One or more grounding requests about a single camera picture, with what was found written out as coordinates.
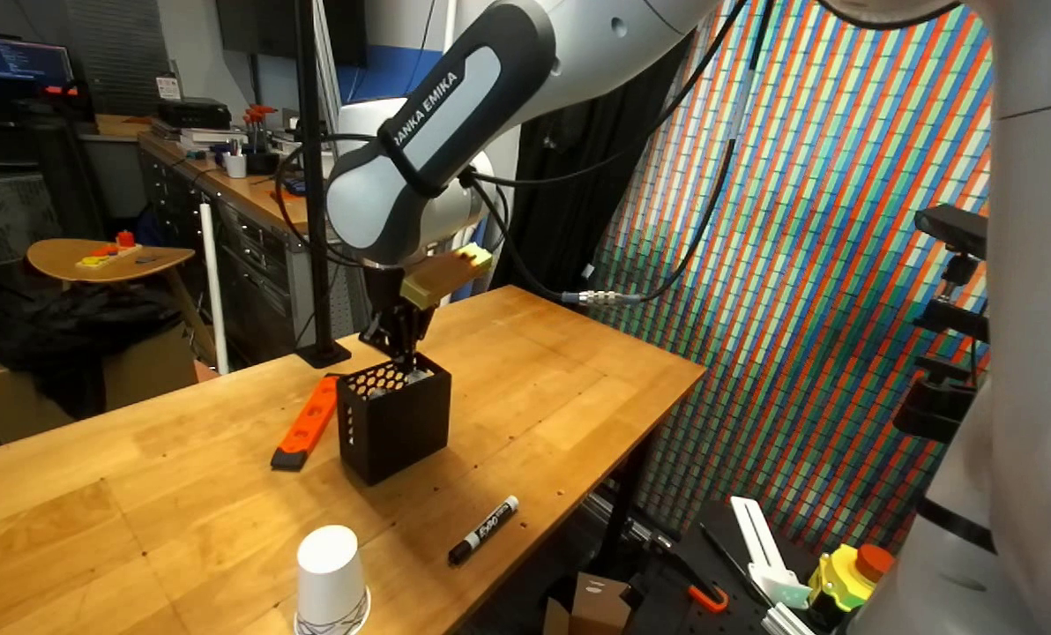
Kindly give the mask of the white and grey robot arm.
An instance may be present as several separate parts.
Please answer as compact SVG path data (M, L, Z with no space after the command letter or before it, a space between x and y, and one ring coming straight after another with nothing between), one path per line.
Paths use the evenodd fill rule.
M400 268L465 227L441 206L502 132L589 102L723 0L489 0L327 176L334 238ZM896 570L850 635L1051 635L1051 0L820 0L861 27L975 6L994 47L990 366Z

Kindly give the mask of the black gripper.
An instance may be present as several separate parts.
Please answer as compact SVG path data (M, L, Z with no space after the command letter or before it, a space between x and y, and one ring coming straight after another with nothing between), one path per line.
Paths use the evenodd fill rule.
M431 315L412 306L401 295L401 268L368 268L368 301L369 301L369 318L359 329L359 339L386 353L397 366L412 366L415 363L415 343L427 335Z

